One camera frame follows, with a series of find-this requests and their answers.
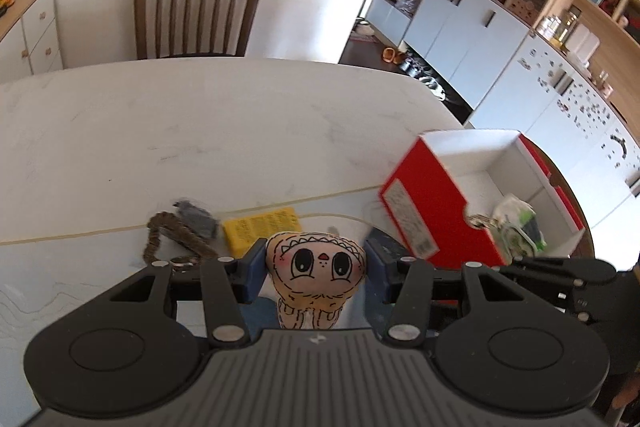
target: sticker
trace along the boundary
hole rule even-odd
[[[428,259],[439,250],[420,212],[398,178],[391,182],[382,194],[382,199],[416,257]]]

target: brown fuzzy strap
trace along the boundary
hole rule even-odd
[[[146,227],[149,229],[149,238],[146,242],[143,259],[147,264],[158,261],[156,252],[158,248],[160,248],[161,229],[168,230],[174,241],[188,248],[188,250],[196,254],[198,258],[218,256],[215,250],[193,233],[175,214],[160,212],[149,219]]]

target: toy eye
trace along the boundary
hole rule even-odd
[[[300,248],[291,261],[291,275],[293,278],[308,276],[311,277],[311,270],[314,267],[314,254],[308,248]]]
[[[351,275],[351,257],[349,257],[349,254],[338,252],[334,255],[332,264],[334,270],[334,280],[349,280],[349,276]]]

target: toy face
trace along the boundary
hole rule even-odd
[[[318,298],[347,296],[366,272],[362,248],[328,233],[275,235],[267,246],[267,264],[290,292]]]

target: ribbed gray panel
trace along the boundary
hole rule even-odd
[[[126,419],[45,411],[30,427],[600,427],[588,411],[524,420],[489,413],[444,387],[417,351],[379,343],[370,330],[267,330],[257,344],[222,351],[186,393]]]

